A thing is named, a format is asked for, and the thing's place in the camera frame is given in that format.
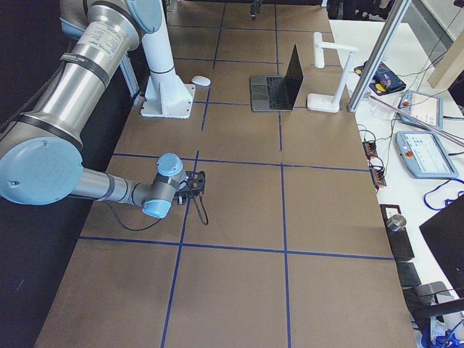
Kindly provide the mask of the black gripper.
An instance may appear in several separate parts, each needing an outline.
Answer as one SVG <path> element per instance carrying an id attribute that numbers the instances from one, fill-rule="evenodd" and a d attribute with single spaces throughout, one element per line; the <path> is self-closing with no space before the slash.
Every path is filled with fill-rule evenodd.
<path id="1" fill-rule="evenodd" d="M 181 181 L 179 189 L 176 191 L 174 198 L 177 201 L 177 205 L 185 205 L 191 198 L 191 186 L 189 183 L 189 178 Z"/>

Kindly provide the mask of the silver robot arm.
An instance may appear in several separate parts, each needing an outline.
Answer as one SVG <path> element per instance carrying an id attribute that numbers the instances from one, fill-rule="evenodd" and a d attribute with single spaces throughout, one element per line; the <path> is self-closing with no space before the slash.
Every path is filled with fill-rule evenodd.
<path id="1" fill-rule="evenodd" d="M 81 131 L 129 51 L 142 47 L 149 82 L 141 114 L 186 119 L 195 88 L 177 75 L 161 1 L 63 1 L 62 13 L 80 32 L 72 51 L 38 103 L 12 121 L 1 137 L 1 195 L 45 205 L 75 195 L 132 204 L 154 218 L 167 216 L 186 186 L 181 159 L 157 160 L 150 184 L 85 168 Z"/>

